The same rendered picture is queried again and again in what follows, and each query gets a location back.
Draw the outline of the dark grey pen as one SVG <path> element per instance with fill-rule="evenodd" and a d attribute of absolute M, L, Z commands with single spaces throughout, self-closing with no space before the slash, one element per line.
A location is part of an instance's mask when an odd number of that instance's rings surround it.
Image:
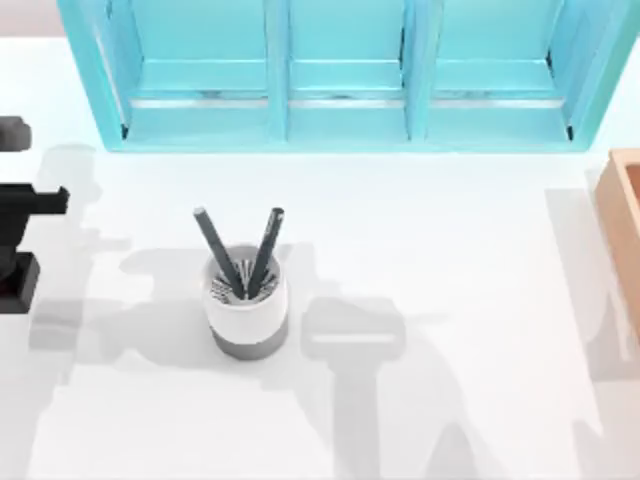
<path fill-rule="evenodd" d="M 204 207 L 197 207 L 193 211 L 193 216 L 234 295 L 238 299 L 243 299 L 245 296 L 245 290 L 241 277 L 237 272 L 235 264 L 232 262 L 231 257 L 229 256 L 228 251 L 223 244 L 208 212 Z"/>
<path fill-rule="evenodd" d="M 263 277 L 267 270 L 270 258 L 272 256 L 280 228 L 284 219 L 284 209 L 274 207 L 271 209 L 267 225 L 264 230 L 263 238 L 258 248 L 254 267 L 248 283 L 247 294 L 250 299 L 255 298 L 260 290 Z"/>

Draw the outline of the white and grey pen cup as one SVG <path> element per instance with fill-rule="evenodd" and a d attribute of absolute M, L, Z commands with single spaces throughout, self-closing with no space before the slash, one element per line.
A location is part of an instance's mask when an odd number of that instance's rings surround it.
<path fill-rule="evenodd" d="M 289 289 L 276 257 L 269 260 L 258 295 L 249 300 L 234 295 L 218 262 L 210 258 L 203 270 L 202 303 L 216 344 L 235 359 L 264 359 L 287 338 Z"/>

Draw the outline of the light blue rack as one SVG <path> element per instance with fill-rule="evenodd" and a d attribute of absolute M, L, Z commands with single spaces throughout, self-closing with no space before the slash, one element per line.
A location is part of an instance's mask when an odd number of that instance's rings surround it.
<path fill-rule="evenodd" d="M 640 0 L 57 0 L 112 152 L 565 152 Z"/>

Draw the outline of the salmon shallow box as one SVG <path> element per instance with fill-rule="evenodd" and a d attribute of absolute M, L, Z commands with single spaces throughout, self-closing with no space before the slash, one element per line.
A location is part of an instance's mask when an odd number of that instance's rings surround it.
<path fill-rule="evenodd" d="M 594 193 L 629 322 L 640 342 L 640 148 L 610 150 Z"/>

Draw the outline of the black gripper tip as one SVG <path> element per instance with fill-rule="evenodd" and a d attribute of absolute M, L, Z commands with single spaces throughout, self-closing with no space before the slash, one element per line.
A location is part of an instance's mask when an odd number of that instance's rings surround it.
<path fill-rule="evenodd" d="M 64 215 L 69 191 L 37 192 L 30 183 L 0 184 L 0 315 L 27 314 L 40 265 L 33 252 L 19 251 L 29 219 Z"/>

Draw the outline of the grey rounded box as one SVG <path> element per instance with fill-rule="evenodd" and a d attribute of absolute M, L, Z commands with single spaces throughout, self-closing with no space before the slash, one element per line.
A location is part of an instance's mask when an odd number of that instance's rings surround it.
<path fill-rule="evenodd" d="M 0 116 L 0 152 L 20 152 L 32 145 L 32 130 L 20 116 Z"/>

